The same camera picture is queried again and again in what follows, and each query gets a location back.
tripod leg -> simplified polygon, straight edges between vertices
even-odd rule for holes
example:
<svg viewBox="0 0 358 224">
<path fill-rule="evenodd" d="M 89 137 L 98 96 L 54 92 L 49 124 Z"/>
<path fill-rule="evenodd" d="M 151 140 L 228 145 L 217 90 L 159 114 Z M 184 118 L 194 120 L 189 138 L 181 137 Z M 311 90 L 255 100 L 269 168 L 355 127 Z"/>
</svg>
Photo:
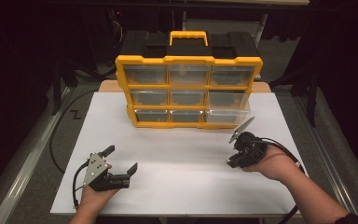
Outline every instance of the tripod leg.
<svg viewBox="0 0 358 224">
<path fill-rule="evenodd" d="M 59 75 L 59 61 L 55 60 L 53 62 L 53 71 L 52 71 L 52 84 L 53 84 L 53 97 L 54 97 L 54 107 L 51 115 L 56 115 L 57 111 L 61 106 L 61 83 L 60 83 L 60 75 Z"/>
<path fill-rule="evenodd" d="M 313 71 L 310 78 L 310 95 L 308 97 L 307 117 L 312 127 L 315 127 L 316 91 L 318 88 L 318 71 Z"/>
<path fill-rule="evenodd" d="M 273 81 L 271 81 L 269 83 L 269 88 L 270 89 L 273 89 L 279 85 L 282 85 L 288 81 L 293 81 L 293 79 L 299 77 L 303 72 L 305 72 L 307 70 L 306 67 L 302 67 L 302 68 L 299 68 L 297 69 L 295 72 L 291 73 L 291 74 L 288 74 L 286 76 L 283 76 L 283 77 L 280 77 L 278 79 L 275 79 Z"/>
</svg>

wire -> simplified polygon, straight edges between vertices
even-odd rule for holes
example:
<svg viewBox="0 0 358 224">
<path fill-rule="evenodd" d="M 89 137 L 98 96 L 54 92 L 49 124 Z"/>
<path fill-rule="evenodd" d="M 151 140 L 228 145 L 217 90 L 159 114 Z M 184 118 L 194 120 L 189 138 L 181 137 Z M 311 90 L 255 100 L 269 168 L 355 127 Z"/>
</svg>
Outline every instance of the wire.
<svg viewBox="0 0 358 224">
<path fill-rule="evenodd" d="M 277 147 L 281 149 L 284 153 L 286 153 L 290 157 L 290 159 L 292 159 L 294 162 L 298 162 L 298 159 L 292 154 L 292 152 L 290 152 L 289 149 L 287 149 L 280 143 L 267 142 L 267 141 L 249 141 L 249 143 L 267 144 L 270 146 Z"/>
<path fill-rule="evenodd" d="M 84 188 L 84 186 L 78 187 L 75 191 L 78 191 L 78 190 L 83 189 L 83 188 Z"/>
<path fill-rule="evenodd" d="M 277 142 L 277 141 L 275 141 L 273 139 L 270 139 L 270 138 L 261 138 L 261 140 L 269 140 L 269 141 L 271 141 L 273 143 L 276 143 L 276 144 L 280 145 L 281 147 L 284 147 L 281 143 L 279 143 L 279 142 Z"/>
<path fill-rule="evenodd" d="M 112 9 L 109 11 L 109 19 L 110 22 L 112 23 L 112 27 L 114 27 L 115 31 L 113 32 L 113 40 L 115 40 L 117 31 L 120 31 L 120 39 L 118 40 L 118 42 L 114 45 L 114 48 L 117 47 L 117 45 L 119 43 L 121 43 L 121 41 L 123 40 L 123 27 L 120 25 L 120 23 L 118 22 L 118 19 L 115 15 L 115 11 Z"/>
<path fill-rule="evenodd" d="M 113 75 L 116 71 L 117 71 L 116 65 L 113 64 L 113 65 L 112 65 L 112 69 L 110 69 L 109 71 L 107 71 L 107 72 L 101 74 L 101 76 L 102 76 L 102 77 L 107 77 L 107 76 Z M 84 79 L 93 79 L 93 77 L 83 76 L 83 75 L 80 75 L 80 74 L 78 74 L 78 73 L 76 73 L 76 76 L 77 76 L 77 77 L 84 78 Z"/>
<path fill-rule="evenodd" d="M 173 16 L 173 11 L 172 11 L 172 30 L 173 31 L 175 30 L 175 18 Z"/>
<path fill-rule="evenodd" d="M 99 74 L 97 71 L 94 71 L 92 69 L 88 69 L 86 66 L 81 65 L 80 63 L 76 63 L 71 59 L 65 59 L 65 62 L 68 63 L 70 66 L 72 66 L 75 70 L 81 70 L 84 73 L 100 80 L 100 81 L 104 81 L 107 80 L 108 78 L 102 76 L 101 74 Z"/>
<path fill-rule="evenodd" d="M 75 103 L 78 99 L 80 99 L 81 97 L 83 97 L 83 96 L 85 96 L 85 95 L 87 95 L 87 94 L 89 94 L 89 93 L 91 93 L 91 92 L 95 92 L 95 91 L 97 91 L 97 90 L 98 90 L 98 89 L 95 89 L 95 90 L 92 90 L 92 91 L 87 91 L 87 92 L 85 92 L 85 93 L 83 93 L 83 94 L 77 96 L 77 97 L 75 98 L 75 100 L 72 101 L 71 104 L 69 104 L 69 105 L 65 108 L 65 110 L 62 112 L 62 115 L 61 115 L 60 118 L 58 119 L 57 124 L 54 126 L 54 129 L 53 129 L 53 131 L 52 131 L 52 133 L 51 133 L 50 141 L 49 141 L 49 143 L 48 143 L 48 148 L 49 148 L 49 151 L 50 151 L 50 157 L 51 157 L 51 159 L 52 159 L 54 165 L 57 167 L 57 169 L 58 169 L 61 173 L 63 173 L 63 174 L 65 173 L 65 171 L 64 171 L 64 170 L 60 167 L 60 165 L 57 163 L 57 161 L 56 161 L 55 158 L 54 158 L 54 154 L 53 154 L 52 142 L 53 142 L 54 135 L 55 135 L 55 133 L 57 132 L 58 126 L 60 125 L 60 123 L 61 123 L 61 121 L 62 121 L 62 118 L 63 118 L 63 116 L 65 115 L 65 113 L 68 111 L 69 107 L 71 107 L 71 105 L 74 104 L 74 103 Z"/>
<path fill-rule="evenodd" d="M 77 176 L 79 175 L 80 171 L 83 170 L 85 167 L 87 167 L 89 165 L 89 161 L 90 159 L 88 159 L 85 163 L 83 163 L 76 171 L 75 173 L 75 176 L 74 176 L 74 182 L 72 183 L 72 197 L 74 199 L 74 206 L 75 206 L 75 209 L 77 210 L 78 206 L 79 206 L 79 202 L 76 198 L 76 192 L 78 189 L 81 189 L 83 187 L 80 187 L 80 188 L 76 188 L 76 180 L 77 180 Z"/>
<path fill-rule="evenodd" d="M 279 222 L 279 224 L 285 224 L 290 218 L 292 218 L 292 216 L 295 215 L 295 213 L 298 211 L 297 206 L 295 205 L 292 210 L 286 215 L 286 217 L 284 217 L 284 219 L 282 221 Z"/>
</svg>

black cable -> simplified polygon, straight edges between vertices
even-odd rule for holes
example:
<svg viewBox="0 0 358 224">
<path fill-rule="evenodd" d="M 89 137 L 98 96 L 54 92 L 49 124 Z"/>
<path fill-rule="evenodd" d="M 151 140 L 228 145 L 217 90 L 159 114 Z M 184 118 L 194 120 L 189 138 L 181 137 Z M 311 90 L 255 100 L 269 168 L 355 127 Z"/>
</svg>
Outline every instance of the black cable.
<svg viewBox="0 0 358 224">
<path fill-rule="evenodd" d="M 267 142 L 267 141 L 249 141 L 249 143 L 267 144 L 270 146 L 277 147 L 280 150 L 282 150 L 284 153 L 286 153 L 290 157 L 290 159 L 292 159 L 294 162 L 298 162 L 298 159 L 292 154 L 292 152 L 290 152 L 289 149 L 287 149 L 286 147 L 284 147 L 283 145 L 281 145 L 279 143 L 277 144 L 274 142 Z"/>
<path fill-rule="evenodd" d="M 75 61 L 72 61 L 70 59 L 65 59 L 65 61 L 72 66 L 74 69 L 78 69 L 81 70 L 83 72 L 85 72 L 86 74 L 100 80 L 100 81 L 104 81 L 107 80 L 108 78 L 102 76 L 101 74 L 99 74 L 98 72 L 92 70 L 92 69 L 88 69 L 87 67 L 81 65 L 80 63 L 76 63 Z"/>
<path fill-rule="evenodd" d="M 282 221 L 279 222 L 279 224 L 285 224 L 290 218 L 292 218 L 292 216 L 295 215 L 295 213 L 298 211 L 297 206 L 295 205 L 292 210 L 286 215 L 286 217 L 284 217 L 284 219 Z"/>
<path fill-rule="evenodd" d="M 279 142 L 277 142 L 277 141 L 275 141 L 275 140 L 273 140 L 273 139 L 270 139 L 270 138 L 261 138 L 261 140 L 269 140 L 269 141 L 271 141 L 271 142 L 273 142 L 273 143 L 276 143 L 276 144 L 278 144 L 278 145 L 280 145 L 281 147 L 284 147 L 281 143 L 279 143 Z"/>
<path fill-rule="evenodd" d="M 75 191 L 78 191 L 78 190 L 83 189 L 83 188 L 84 188 L 84 186 L 78 187 Z"/>
<path fill-rule="evenodd" d="M 49 141 L 49 143 L 48 143 L 48 148 L 49 148 L 49 151 L 50 151 L 50 157 L 51 157 L 51 159 L 52 159 L 54 165 L 57 167 L 57 169 L 58 169 L 62 174 L 64 174 L 65 171 L 64 171 L 64 170 L 60 167 L 60 165 L 57 163 L 57 161 L 56 161 L 55 158 L 54 158 L 54 154 L 53 154 L 52 142 L 53 142 L 54 135 L 55 135 L 55 133 L 56 133 L 56 131 L 57 131 L 57 129 L 58 129 L 58 126 L 59 126 L 60 123 L 61 123 L 61 120 L 62 120 L 63 116 L 64 116 L 65 113 L 68 111 L 69 107 L 71 107 L 71 105 L 74 104 L 74 103 L 75 103 L 78 99 L 80 99 L 81 97 L 83 97 L 83 96 L 85 96 L 85 95 L 87 95 L 87 94 L 89 94 L 89 93 L 91 93 L 91 92 L 95 92 L 95 91 L 97 91 L 97 90 L 98 90 L 98 89 L 94 89 L 94 90 L 91 90 L 91 91 L 87 91 L 87 92 L 85 92 L 85 93 L 83 93 L 83 94 L 77 96 L 77 97 L 75 98 L 75 100 L 72 101 L 71 104 L 69 104 L 69 105 L 65 108 L 65 110 L 63 110 L 62 115 L 61 115 L 60 118 L 58 119 L 57 124 L 54 126 L 54 129 L 53 129 L 53 131 L 52 131 L 52 133 L 51 133 L 50 141 Z"/>
<path fill-rule="evenodd" d="M 107 72 L 101 74 L 101 76 L 107 77 L 107 76 L 110 76 L 110 75 L 115 74 L 116 71 L 117 71 L 117 68 L 116 68 L 116 66 L 113 64 L 112 69 L 110 69 L 109 71 L 107 71 Z M 80 74 L 78 74 L 78 73 L 76 73 L 76 76 L 77 76 L 77 77 L 84 78 L 84 79 L 89 79 L 89 80 L 95 79 L 94 77 L 83 76 L 83 75 L 80 75 Z"/>
<path fill-rule="evenodd" d="M 74 182 L 72 183 L 72 197 L 74 199 L 74 206 L 75 206 L 75 209 L 77 210 L 78 206 L 79 206 L 79 202 L 76 198 L 76 180 L 77 180 L 77 176 L 79 175 L 80 171 L 83 170 L 85 167 L 87 167 L 89 165 L 89 161 L 90 159 L 88 159 L 85 163 L 83 163 L 76 171 L 75 173 L 75 176 L 74 176 Z"/>
</svg>

wooden surface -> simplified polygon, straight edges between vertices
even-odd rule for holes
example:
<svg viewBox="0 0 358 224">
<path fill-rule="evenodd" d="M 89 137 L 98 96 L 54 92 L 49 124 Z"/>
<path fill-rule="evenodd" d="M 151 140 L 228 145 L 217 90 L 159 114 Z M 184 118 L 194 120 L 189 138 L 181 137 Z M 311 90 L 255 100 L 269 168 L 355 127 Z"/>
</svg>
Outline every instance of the wooden surface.
<svg viewBox="0 0 358 224">
<path fill-rule="evenodd" d="M 269 84 L 265 82 L 254 82 L 252 92 L 271 92 Z M 99 92 L 118 92 L 123 91 L 117 83 L 117 80 L 105 80 L 101 83 Z"/>
<path fill-rule="evenodd" d="M 307 6 L 310 4 L 310 0 L 193 0 L 188 2 L 244 3 L 284 6 Z"/>
</svg>

human arm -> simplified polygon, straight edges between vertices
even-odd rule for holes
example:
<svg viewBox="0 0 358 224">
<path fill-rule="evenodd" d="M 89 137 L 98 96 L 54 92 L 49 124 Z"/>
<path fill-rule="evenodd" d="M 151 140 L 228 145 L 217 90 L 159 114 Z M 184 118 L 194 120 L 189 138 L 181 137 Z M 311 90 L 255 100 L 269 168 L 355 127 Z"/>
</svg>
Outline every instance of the human arm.
<svg viewBox="0 0 358 224">
<path fill-rule="evenodd" d="M 292 194 L 306 223 L 335 223 L 348 214 L 339 203 L 304 175 L 285 153 L 268 146 L 266 157 L 259 163 L 242 168 L 245 172 L 260 172 L 278 180 Z"/>
<path fill-rule="evenodd" d="M 107 191 L 95 191 L 89 186 L 83 188 L 80 205 L 77 208 L 75 216 L 71 220 L 71 224 L 91 224 L 95 222 L 95 218 L 100 214 L 106 206 L 110 198 L 112 198 L 118 189 L 110 189 Z"/>
</svg>

